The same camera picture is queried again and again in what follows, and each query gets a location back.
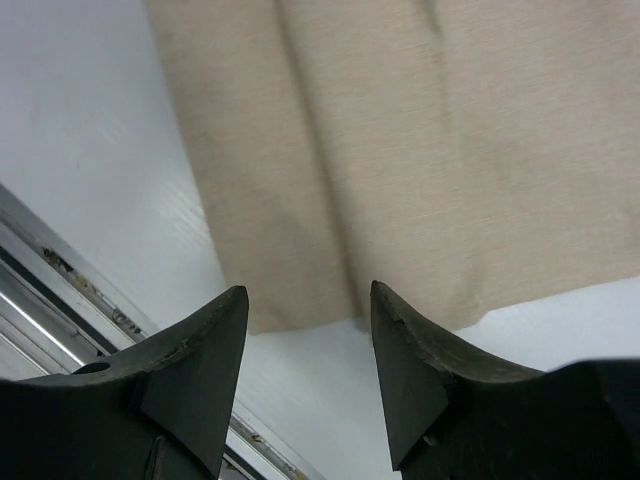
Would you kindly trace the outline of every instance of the beige cloth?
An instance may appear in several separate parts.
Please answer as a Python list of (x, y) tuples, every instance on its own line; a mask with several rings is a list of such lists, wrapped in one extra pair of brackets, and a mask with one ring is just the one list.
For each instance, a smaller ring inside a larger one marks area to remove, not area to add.
[(147, 0), (251, 330), (456, 329), (640, 274), (631, 0)]

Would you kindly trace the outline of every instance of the white wall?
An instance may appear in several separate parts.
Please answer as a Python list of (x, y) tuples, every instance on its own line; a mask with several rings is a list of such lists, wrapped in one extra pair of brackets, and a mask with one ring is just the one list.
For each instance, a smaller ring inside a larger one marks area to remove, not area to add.
[[(159, 327), (224, 288), (139, 1), (2, 2), (0, 162), (0, 181)], [(541, 368), (638, 354), (639, 288), (503, 309), (462, 335)], [(350, 320), (249, 338), (237, 399), (327, 479), (399, 478)]]

